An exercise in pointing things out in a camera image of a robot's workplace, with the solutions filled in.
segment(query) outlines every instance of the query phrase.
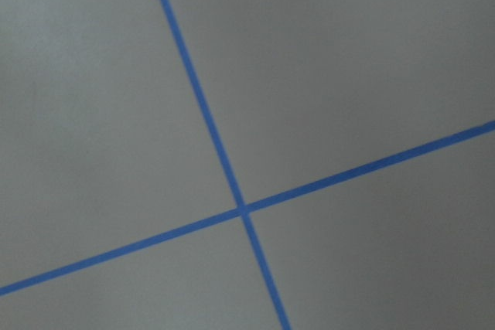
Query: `blue stripe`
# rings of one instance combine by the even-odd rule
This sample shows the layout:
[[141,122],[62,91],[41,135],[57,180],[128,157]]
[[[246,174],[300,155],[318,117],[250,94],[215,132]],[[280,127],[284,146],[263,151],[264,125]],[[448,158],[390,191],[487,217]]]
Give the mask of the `blue stripe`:
[[203,118],[207,124],[208,131],[210,132],[211,139],[217,151],[218,158],[220,159],[220,163],[222,165],[228,184],[230,186],[230,190],[232,191],[232,195],[234,197],[237,209],[239,210],[242,221],[244,223],[244,227],[251,242],[254,255],[261,269],[263,278],[265,279],[268,293],[270,294],[270,297],[273,301],[273,305],[277,312],[278,319],[282,325],[282,328],[284,330],[289,330],[290,324],[288,322],[285,309],[282,305],[282,300],[280,299],[277,288],[275,286],[275,281],[268,268],[268,262],[265,259],[265,255],[263,254],[263,250],[261,248],[261,244],[259,242],[258,236],[256,235],[256,231],[254,229],[253,223],[251,222],[249,211],[244,203],[244,198],[242,197],[241,189],[237,183],[234,170],[230,165],[227,152],[225,151],[223,142],[220,138],[220,134],[218,133],[217,130],[217,126],[215,125],[215,121],[213,120],[213,115],[211,114],[210,108],[208,107],[207,99],[205,98],[203,89],[201,88],[198,76],[196,75],[193,61],[189,56],[189,52],[186,48],[186,44],[184,42],[182,33],[180,32],[179,24],[172,10],[172,5],[170,3],[170,0],[160,0],[160,2],[162,3],[163,11],[166,15],[166,18],[169,21],[170,29],[172,31],[173,38],[176,41],[177,49],[179,50],[179,54],[183,60],[184,67],[186,69],[187,75],[189,77],[189,81],[196,95],[196,99],[200,106],[201,113],[203,114]]
[[375,162],[370,162],[368,164],[358,166],[357,168],[346,170],[345,172],[331,175],[330,177],[326,177],[318,181],[308,183],[306,185],[301,185],[299,187],[296,187],[295,189],[281,192],[277,195],[267,197],[266,199],[252,202],[251,204],[247,205],[247,208],[250,212],[268,208],[269,206],[273,206],[275,204],[279,204],[281,202],[303,196],[307,193],[315,192],[319,189],[324,189],[326,187],[330,187],[331,185],[336,185],[337,183],[361,177],[362,175],[371,172],[376,172],[379,169],[387,168],[388,166],[395,165],[399,162],[405,162],[406,160],[428,154],[429,152],[452,146],[459,142],[467,141],[468,139],[478,137],[482,134],[490,133],[491,131],[495,131],[495,121],[490,121],[484,125],[480,125],[479,127],[470,128],[466,131],[461,131],[448,137],[437,139],[436,141],[432,141],[424,145],[399,152],[395,155],[387,156],[386,158],[376,160]]
[[163,243],[165,241],[172,240],[180,236],[184,236],[188,233],[192,233],[207,227],[214,226],[218,223],[226,222],[230,219],[237,218],[238,216],[239,216],[239,211],[237,209],[232,209],[227,212],[217,214],[215,216],[211,216],[209,218],[205,218],[179,228],[175,228],[174,230],[160,233],[159,235],[155,235],[147,239],[137,241],[135,243],[130,243],[129,245],[125,245],[124,247],[119,247],[117,249],[110,250],[106,253],[102,253],[84,260],[80,260],[76,263],[72,263],[67,266],[57,268],[55,270],[50,270],[48,272],[45,272],[44,274],[38,274],[31,278],[27,278],[25,280],[15,282],[14,284],[0,287],[0,297],[2,295],[7,295],[14,291],[19,291],[30,286],[41,284],[45,281],[53,280],[54,278],[60,276],[65,276],[66,274],[72,274],[73,272],[76,272],[78,270],[83,270],[85,268],[89,268],[97,264],[102,264],[109,260],[113,260],[115,258],[122,257],[130,253],[134,253],[135,251],[143,250],[153,245],[157,245],[159,243]]

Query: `grid line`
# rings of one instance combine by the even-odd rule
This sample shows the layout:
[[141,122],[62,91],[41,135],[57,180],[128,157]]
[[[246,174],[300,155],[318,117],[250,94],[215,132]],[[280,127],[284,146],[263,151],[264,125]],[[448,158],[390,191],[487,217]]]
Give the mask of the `grid line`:
[[262,276],[265,279],[265,284],[267,286],[268,293],[271,296],[273,305],[277,312],[278,319],[282,325],[282,328],[284,330],[287,330],[290,329],[288,317],[285,313],[285,309],[283,308],[282,300],[275,286],[275,281],[269,269],[265,255],[263,253],[261,243],[258,239],[258,235],[256,234],[254,225],[250,217],[250,213],[268,208],[269,206],[277,205],[281,202],[285,202],[290,199],[294,199],[318,191],[320,189],[330,187],[332,185],[336,185],[341,182],[346,182],[348,180],[360,177],[362,175],[366,175],[370,172],[376,172],[377,170],[380,170],[382,168],[387,168],[397,163],[404,162],[416,158],[418,156],[428,154],[429,152],[437,151],[439,149],[449,147],[451,145],[455,145],[462,141],[467,141],[469,139],[478,137],[480,135],[488,134],[492,131],[495,131],[495,121],[490,121],[483,125],[470,128],[456,134],[452,134],[448,137],[440,138],[438,140],[431,141],[414,148],[410,148],[406,151],[398,152],[397,154],[388,156],[386,158],[382,158],[380,160],[369,162],[365,165],[361,165],[356,168],[346,170],[345,172],[337,173],[335,175],[331,175],[324,179],[310,182],[305,185],[296,187],[294,189],[280,192],[279,194],[269,196],[267,198],[246,204],[242,196],[241,188],[239,187],[237,179],[235,177],[234,170],[232,169],[229,158],[227,156],[227,152],[224,148],[223,142],[221,141],[220,134],[217,130],[217,126],[215,125],[215,121],[208,106],[207,99],[200,85],[200,81],[196,75],[193,62],[189,56],[189,52],[186,48],[186,44],[182,37],[182,33],[180,32],[179,24],[176,21],[176,17],[174,16],[171,3],[169,0],[160,0],[160,2],[162,4],[163,11],[169,23],[169,27],[172,32],[173,38],[176,42],[176,46],[179,51],[181,60],[183,61],[183,65],[186,70],[187,76],[189,77],[191,87],[193,88],[193,92],[196,96],[196,101],[200,107],[201,113],[203,115],[203,119],[205,120],[205,124],[210,133],[222,169],[224,170],[224,174],[227,179],[230,191],[232,192],[232,196],[234,197],[234,201],[236,203],[236,209],[228,210],[226,212],[219,213],[217,215],[205,219],[201,219],[193,223],[189,223],[185,226],[181,226],[173,230],[160,233],[158,235],[154,235],[134,243],[130,243],[123,247],[119,247],[117,249],[109,250],[105,253],[101,253],[96,256],[79,260],[75,263],[68,264],[66,266],[59,267],[57,269],[50,270],[42,274],[38,274],[36,276],[27,278],[25,280],[17,281],[13,284],[8,284],[4,287],[0,287],[0,296],[7,295],[14,291],[19,291],[24,288],[28,288],[37,284],[41,284],[45,281],[50,281],[57,277],[62,277],[68,274],[72,274],[76,271],[83,270],[97,264],[102,264],[106,261],[113,260],[118,257],[122,257],[130,253],[134,253],[139,250],[147,249],[149,247],[163,243],[165,241],[173,240],[177,237],[184,236],[186,234],[193,233],[198,230],[206,229],[211,226],[215,226],[219,223],[227,222],[229,220],[240,217],[243,221],[244,228],[246,229],[248,238],[251,243],[251,247],[254,251],[254,255],[257,259]]

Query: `gray floor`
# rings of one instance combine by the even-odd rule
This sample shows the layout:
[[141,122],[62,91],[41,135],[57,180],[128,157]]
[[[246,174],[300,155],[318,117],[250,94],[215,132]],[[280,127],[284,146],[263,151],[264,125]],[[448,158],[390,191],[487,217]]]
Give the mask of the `gray floor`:
[[[247,203],[495,119],[493,0],[170,1]],[[492,329],[494,135],[252,213],[292,328]],[[0,167],[0,292],[236,208],[160,0],[0,0]],[[234,218],[0,318],[280,328],[264,279]]]

